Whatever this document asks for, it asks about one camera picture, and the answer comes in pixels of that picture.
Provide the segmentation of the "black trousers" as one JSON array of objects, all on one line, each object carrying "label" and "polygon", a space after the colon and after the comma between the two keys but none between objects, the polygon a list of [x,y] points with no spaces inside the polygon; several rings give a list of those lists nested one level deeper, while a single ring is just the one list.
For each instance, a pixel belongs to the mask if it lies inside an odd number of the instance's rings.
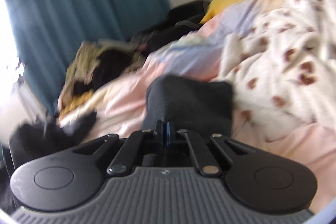
[{"label": "black trousers", "polygon": [[232,136],[232,86],[164,75],[146,91],[146,115],[142,129],[154,129],[157,121],[171,122],[175,129],[192,130],[203,138],[212,134]]}]

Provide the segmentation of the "black clothes pile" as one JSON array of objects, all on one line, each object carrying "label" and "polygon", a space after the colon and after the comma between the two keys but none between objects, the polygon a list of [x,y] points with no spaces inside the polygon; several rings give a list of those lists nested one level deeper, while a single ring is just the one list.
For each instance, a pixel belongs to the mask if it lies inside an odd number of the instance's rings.
[{"label": "black clothes pile", "polygon": [[118,78],[122,72],[133,63],[133,56],[137,52],[125,53],[117,50],[107,50],[98,56],[99,64],[93,70],[92,79],[88,84],[77,80],[73,86],[73,95],[79,96]]}]

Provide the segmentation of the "pastel pink bed sheet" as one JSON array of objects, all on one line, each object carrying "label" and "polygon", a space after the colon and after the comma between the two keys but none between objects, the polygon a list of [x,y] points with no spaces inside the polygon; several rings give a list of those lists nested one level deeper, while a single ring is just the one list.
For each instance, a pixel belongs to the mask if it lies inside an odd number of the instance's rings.
[{"label": "pastel pink bed sheet", "polygon": [[[151,53],[139,71],[101,87],[85,104],[61,116],[58,123],[66,126],[95,110],[98,121],[88,134],[88,140],[109,132],[128,137],[139,129],[145,118],[145,92],[157,77],[171,73],[207,82],[220,81],[218,74],[227,36],[248,35],[264,3],[265,0],[245,0],[226,8],[199,31]],[[238,141],[310,168],[318,181],[311,211],[321,211],[335,198],[335,129],[317,122],[304,123],[283,138],[269,141],[234,106],[232,132]]]}]

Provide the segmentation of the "white fleece patterned blanket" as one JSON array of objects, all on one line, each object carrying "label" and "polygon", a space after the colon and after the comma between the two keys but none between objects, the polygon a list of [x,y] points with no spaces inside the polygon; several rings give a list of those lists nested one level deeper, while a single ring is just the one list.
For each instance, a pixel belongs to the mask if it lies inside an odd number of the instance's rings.
[{"label": "white fleece patterned blanket", "polygon": [[335,129],[335,0],[265,0],[248,35],[227,36],[218,79],[269,141],[304,123]]}]

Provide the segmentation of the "teal curtain right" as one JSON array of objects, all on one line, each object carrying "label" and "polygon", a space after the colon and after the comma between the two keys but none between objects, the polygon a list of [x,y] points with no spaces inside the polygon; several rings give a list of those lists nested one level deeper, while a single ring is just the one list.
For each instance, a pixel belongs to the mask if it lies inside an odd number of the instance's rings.
[{"label": "teal curtain right", "polygon": [[25,77],[49,111],[80,44],[126,40],[165,19],[168,0],[5,0]]}]

